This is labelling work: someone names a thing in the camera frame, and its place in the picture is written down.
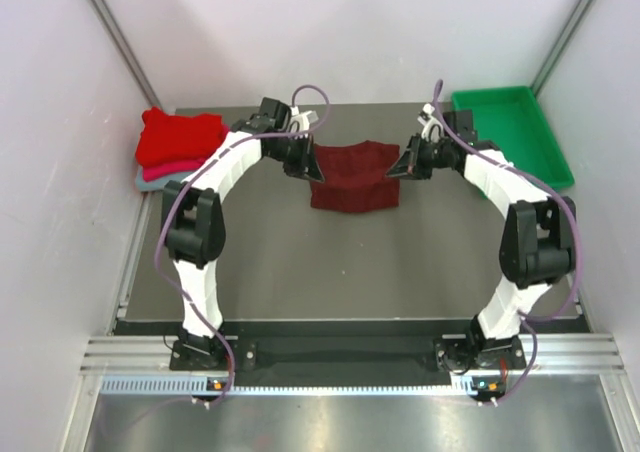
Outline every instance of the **green tray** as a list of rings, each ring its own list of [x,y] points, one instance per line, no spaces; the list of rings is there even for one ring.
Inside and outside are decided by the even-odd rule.
[[[554,189],[573,174],[529,87],[464,90],[451,95],[455,110],[471,109],[478,138],[491,140],[514,165]]]

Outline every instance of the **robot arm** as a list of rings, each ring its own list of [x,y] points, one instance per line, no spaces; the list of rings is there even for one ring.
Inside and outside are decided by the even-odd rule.
[[[216,264],[225,242],[222,202],[227,194],[240,177],[263,157],[282,162],[285,174],[291,177],[324,180],[315,160],[311,136],[246,140],[239,145],[234,144],[270,132],[304,132],[316,120],[315,112],[300,113],[297,107],[266,98],[257,114],[231,127],[224,143],[199,170],[182,183],[170,182],[164,189],[163,223],[184,184],[212,161],[217,162],[187,192],[165,242],[182,287],[215,328],[220,328],[223,322],[217,298]],[[184,305],[183,328],[187,334],[184,341],[191,342],[192,348],[211,352],[211,331],[198,319],[190,304],[185,302]]]
[[[471,111],[444,114],[447,124],[465,142],[499,164],[510,164],[495,146],[479,141]],[[469,155],[450,137],[426,104],[418,121],[421,133],[387,173],[400,179],[431,178],[434,168],[452,168],[477,186],[505,218],[500,246],[502,278],[489,304],[472,320],[469,352],[478,357],[510,348],[520,332],[520,313],[527,314],[551,285],[575,268],[568,221],[550,197],[524,178]],[[565,198],[575,214],[573,202]]]

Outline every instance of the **cable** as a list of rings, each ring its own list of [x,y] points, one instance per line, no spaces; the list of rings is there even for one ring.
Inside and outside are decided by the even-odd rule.
[[[173,352],[173,349],[171,347],[169,347],[169,345],[167,344],[167,336],[163,335],[162,336],[162,342],[164,342],[164,346],[169,349],[171,352]]]
[[[507,368],[507,361],[504,360],[504,357],[500,359],[500,380],[507,383],[507,379],[509,378],[509,369]]]
[[[113,433],[107,430],[107,418],[106,418],[107,414],[105,413],[106,407],[104,404],[100,403],[99,410],[97,412],[98,427],[100,429],[100,433],[105,439],[109,441],[115,441],[120,437],[122,437],[123,435],[125,435],[131,429],[133,429],[143,419],[149,417],[150,415],[155,414],[158,410],[166,407],[167,405],[176,404],[178,402],[193,402],[193,399],[191,397],[182,396],[182,397],[172,397],[170,399],[163,400],[162,402],[149,407],[147,410],[145,410],[140,415],[138,415],[135,419],[129,422],[124,429],[116,433]]]
[[[502,402],[507,400],[509,397],[511,397],[513,394],[515,394],[518,391],[518,389],[520,389],[520,387],[522,387],[522,384],[524,384],[524,381],[527,380],[527,377],[529,376],[529,373],[531,373],[531,371],[533,370],[533,366],[535,365],[536,359],[538,358],[538,333],[533,329],[533,327],[527,324],[527,321],[525,320],[524,315],[521,315],[520,317],[522,319],[522,327],[531,334],[531,340],[533,342],[533,350],[531,351],[531,357],[529,358],[529,363],[522,371],[522,375],[518,377],[518,380],[516,380],[515,384],[513,384],[513,386],[509,390],[507,390],[502,397],[500,397],[499,399],[496,399],[496,404],[501,404]]]
[[[510,166],[510,165],[505,166],[505,164],[496,162],[492,158],[487,157],[486,155],[483,155],[482,153],[480,153],[480,151],[478,151],[471,145],[467,144],[464,140],[458,137],[458,135],[453,130],[451,130],[451,127],[449,127],[449,125],[444,120],[444,117],[442,116],[442,111],[440,110],[440,105],[438,104],[438,97],[440,96],[440,92],[442,91],[442,83],[443,83],[442,79],[439,79],[436,82],[436,86],[433,90],[433,99],[432,99],[431,105],[435,109],[434,115],[442,123],[442,126],[444,127],[444,130],[446,131],[447,135],[449,135],[449,137],[451,137],[460,147],[462,147],[464,150],[466,150],[470,154],[477,155],[481,159],[489,162],[492,165],[495,165],[496,167],[504,168],[509,172],[512,172],[520,177],[523,177],[524,179],[528,180],[536,187],[545,191],[558,204],[562,212],[567,217],[567,220],[569,222],[569,228],[571,229],[571,235],[573,236],[574,250],[576,254],[575,277],[574,277],[573,283],[571,284],[571,291],[569,292],[569,295],[567,296],[567,299],[564,301],[562,306],[553,314],[545,317],[534,317],[530,315],[525,315],[525,318],[527,320],[530,320],[531,322],[549,322],[551,320],[555,320],[564,313],[564,311],[567,309],[567,307],[569,307],[570,304],[575,302],[576,297],[578,295],[578,288],[580,286],[580,283],[582,282],[582,270],[583,270],[582,239],[580,238],[580,231],[578,230],[578,224],[576,223],[576,219],[573,216],[571,209],[569,209],[569,206],[564,201],[564,199],[560,196],[560,194],[558,194],[555,190],[553,190],[551,187],[545,184],[542,180],[538,179],[537,177],[534,177],[531,174],[528,174],[527,172],[523,172],[522,170],[519,170],[513,166]]]
[[[180,193],[178,194],[178,196],[174,200],[173,205],[171,206],[171,209],[169,210],[167,218],[166,218],[164,224],[162,225],[162,229],[160,231],[160,237],[158,238],[158,244],[156,245],[156,250],[155,250],[155,254],[154,254],[154,264],[155,264],[155,268],[156,268],[158,274],[160,274],[161,277],[163,277],[169,284],[171,284],[180,293],[180,295],[185,300],[185,302],[189,305],[189,307],[191,307],[191,310],[196,315],[196,317],[198,317],[198,319],[200,319],[200,321],[205,325],[205,327],[211,331],[213,336],[220,341],[220,343],[225,348],[225,350],[227,352],[227,355],[229,357],[229,368],[230,368],[229,379],[227,380],[227,383],[225,384],[224,388],[222,389],[221,394],[211,403],[211,406],[217,405],[219,402],[221,402],[221,400],[226,396],[226,394],[229,392],[229,390],[231,389],[231,387],[233,385],[234,371],[236,369],[235,356],[233,354],[233,350],[232,350],[231,346],[229,345],[227,340],[224,338],[224,336],[220,332],[218,332],[218,330],[211,324],[211,322],[209,322],[209,320],[207,320],[207,318],[202,314],[202,312],[200,312],[198,307],[193,303],[193,299],[192,299],[191,295],[189,294],[189,292],[184,290],[182,288],[181,284],[179,284],[178,282],[176,282],[173,279],[171,279],[167,274],[165,274],[162,271],[162,268],[160,266],[160,257],[162,255],[162,249],[164,248],[164,243],[166,241],[167,234],[168,234],[169,228],[171,226],[171,222],[173,221],[173,218],[175,217],[176,212],[178,210],[178,207],[182,203],[182,200],[184,199],[184,196],[187,194],[189,189],[193,186],[193,184],[200,177],[202,177],[204,174],[206,174],[213,166],[215,166],[218,163],[218,161],[220,159],[222,159],[225,155],[227,155],[232,149],[235,149],[236,147],[244,144],[245,142],[248,142],[249,140],[262,140],[262,139],[275,139],[275,138],[280,138],[280,137],[300,137],[300,136],[305,136],[305,135],[314,133],[316,130],[318,130],[320,127],[322,127],[322,125],[324,125],[324,123],[327,121],[327,118],[329,117],[329,113],[331,111],[331,103],[329,101],[329,97],[327,96],[327,94],[322,89],[320,89],[319,87],[317,87],[315,85],[310,85],[310,84],[301,85],[300,87],[298,87],[293,92],[293,95],[291,97],[291,104],[292,104],[292,106],[295,106],[296,98],[297,98],[298,94],[300,92],[302,92],[303,90],[306,90],[306,89],[312,89],[312,90],[315,90],[316,92],[318,92],[322,96],[322,98],[323,98],[323,100],[324,100],[324,102],[325,102],[325,104],[327,106],[327,108],[325,110],[325,113],[322,115],[320,120],[318,120],[318,122],[316,122],[313,125],[313,127],[311,127],[309,130],[300,131],[300,132],[268,132],[268,133],[265,133],[265,134],[250,135],[250,136],[244,137],[244,138],[234,142],[233,144],[231,144],[229,147],[227,147],[222,152],[220,152],[220,155],[219,155],[218,158],[213,159],[207,165],[205,165],[204,167],[199,169],[195,173],[195,175],[185,184],[185,186],[182,187],[182,190],[180,191]]]

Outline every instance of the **dark red cloth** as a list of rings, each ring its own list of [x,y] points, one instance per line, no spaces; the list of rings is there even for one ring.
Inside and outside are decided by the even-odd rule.
[[[316,145],[315,153],[325,182],[310,182],[311,207],[356,214],[398,206],[400,182],[385,177],[398,160],[398,145]]]
[[[142,114],[142,121],[136,160],[143,167],[208,158],[227,135],[222,117],[213,114],[181,117],[153,107]]]

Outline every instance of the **gray table surface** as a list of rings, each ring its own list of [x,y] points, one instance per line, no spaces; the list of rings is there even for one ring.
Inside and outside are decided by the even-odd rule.
[[[419,130],[422,104],[338,105],[316,140],[400,144]],[[316,108],[322,113],[323,108]],[[180,110],[193,115],[198,110]],[[227,123],[255,108],[207,109]],[[362,215],[315,210],[309,184],[265,159],[249,170],[223,205],[227,242],[218,264],[223,314],[234,319],[466,318],[491,298],[500,278],[504,221],[453,171],[402,182],[400,206]],[[160,195],[149,224],[127,310],[129,320],[178,320],[177,293],[153,267]],[[164,270],[177,277],[166,254]],[[534,307],[551,313],[566,280]],[[575,310],[567,313],[575,316]]]
[[[210,412],[173,403],[133,427],[166,398],[102,396],[85,450],[621,451],[603,395],[597,377],[534,376],[497,409],[464,397],[230,397]]]

